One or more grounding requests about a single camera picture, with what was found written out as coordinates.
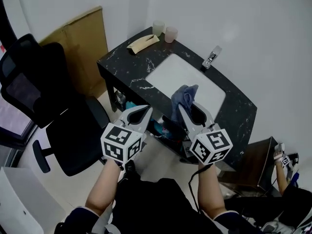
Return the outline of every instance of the desk leg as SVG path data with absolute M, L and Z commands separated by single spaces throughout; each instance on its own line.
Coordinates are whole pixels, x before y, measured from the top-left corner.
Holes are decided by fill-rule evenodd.
M 111 103 L 111 107 L 113 112 L 117 111 L 117 107 L 115 105 L 115 93 L 114 93 L 114 86 L 106 79 L 106 88 L 108 92 L 109 101 Z

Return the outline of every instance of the plastic cup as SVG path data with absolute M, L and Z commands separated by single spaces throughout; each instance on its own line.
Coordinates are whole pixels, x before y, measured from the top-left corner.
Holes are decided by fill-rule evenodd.
M 165 23 L 162 21 L 154 21 L 153 22 L 153 35 L 160 36 L 165 28 Z
M 165 42 L 172 43 L 177 37 L 177 29 L 174 27 L 167 27 L 165 33 Z

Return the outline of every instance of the black cable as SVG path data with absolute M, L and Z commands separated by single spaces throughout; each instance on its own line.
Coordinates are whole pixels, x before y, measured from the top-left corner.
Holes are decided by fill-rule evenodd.
M 196 205 L 196 209 L 197 209 L 197 211 L 198 211 L 199 214 L 201 214 L 201 211 L 199 210 L 199 207 L 198 207 L 198 205 L 197 205 L 197 203 L 196 203 L 196 200 L 195 200 L 195 197 L 194 197 L 194 193 L 193 193 L 193 190 L 192 190 L 192 187 L 191 187 L 191 182 L 192 182 L 192 180 L 193 180 L 193 178 L 194 178 L 194 176 L 195 176 L 196 174 L 200 174 L 200 173 L 206 171 L 206 170 L 209 169 L 211 166 L 212 166 L 212 164 L 209 164 L 209 165 L 206 165 L 205 167 L 203 167 L 202 169 L 196 171 L 196 172 L 191 176 L 191 180 L 190 180 L 190 182 L 189 182 L 189 188 L 190 188 L 190 191 L 191 191 L 191 194 L 192 194 L 194 203 L 195 203 L 195 205 Z
M 270 186 L 270 188 L 265 192 L 265 194 L 263 194 L 262 196 L 260 196 L 260 197 L 263 197 L 263 196 L 265 196 L 268 192 L 269 192 L 269 190 L 271 190 L 271 188 L 273 187 L 273 185 L 275 184 L 275 182 L 276 182 L 276 180 L 277 180 L 277 178 L 274 180 L 274 182 L 272 183 L 272 185 Z

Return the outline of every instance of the white wall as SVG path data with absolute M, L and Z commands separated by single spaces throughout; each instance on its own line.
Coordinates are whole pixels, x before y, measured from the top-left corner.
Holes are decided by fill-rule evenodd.
M 144 29 L 149 4 L 149 0 L 4 1 L 12 28 L 15 33 L 18 32 L 17 36 L 31 32 L 38 41 L 72 18 L 101 5 L 109 50 L 124 42 L 129 35 Z
M 3 0 L 3 4 L 15 36 L 20 38 L 30 33 L 20 0 Z
M 130 0 L 127 38 L 145 29 L 150 0 Z
M 312 156 L 312 0 L 151 0 L 146 27 L 162 20 L 258 107 L 250 142 L 274 136 Z

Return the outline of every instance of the person's arm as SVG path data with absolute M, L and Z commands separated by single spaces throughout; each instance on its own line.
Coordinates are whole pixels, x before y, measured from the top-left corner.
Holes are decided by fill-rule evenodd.
M 119 175 L 120 168 L 109 158 L 89 193 L 85 207 L 102 215 L 115 198 Z
M 284 169 L 282 162 L 276 162 L 276 178 L 277 178 L 277 184 L 278 184 L 278 190 L 281 193 L 281 195 L 284 194 L 284 191 L 286 190 L 288 183 L 284 174 Z
M 203 168 L 204 165 L 199 163 L 198 168 Z M 198 204 L 207 215 L 214 219 L 217 215 L 225 212 L 224 199 L 219 186 L 216 175 L 215 165 L 201 172 L 199 175 L 198 184 Z

